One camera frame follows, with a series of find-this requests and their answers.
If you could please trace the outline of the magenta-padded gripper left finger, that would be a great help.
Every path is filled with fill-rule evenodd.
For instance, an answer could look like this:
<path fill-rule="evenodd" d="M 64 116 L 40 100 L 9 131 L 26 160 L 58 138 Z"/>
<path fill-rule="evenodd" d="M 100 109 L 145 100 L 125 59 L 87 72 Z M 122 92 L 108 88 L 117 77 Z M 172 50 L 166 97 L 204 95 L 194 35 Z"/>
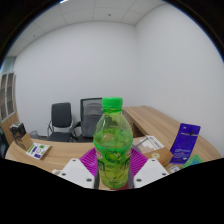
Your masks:
<path fill-rule="evenodd" d="M 99 172 L 96 150 L 90 149 L 80 158 L 72 158 L 62 170 L 53 174 L 84 188 L 99 188 Z"/>

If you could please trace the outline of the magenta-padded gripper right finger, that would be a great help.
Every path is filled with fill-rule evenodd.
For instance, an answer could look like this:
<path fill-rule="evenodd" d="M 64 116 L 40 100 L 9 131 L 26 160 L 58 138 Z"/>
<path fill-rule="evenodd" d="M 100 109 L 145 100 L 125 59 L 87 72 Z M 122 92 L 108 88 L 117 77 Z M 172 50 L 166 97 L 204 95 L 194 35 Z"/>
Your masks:
<path fill-rule="evenodd" d="M 166 177 L 168 172 L 156 158 L 148 159 L 140 151 L 132 148 L 128 174 L 130 189 L 146 186 Z"/>

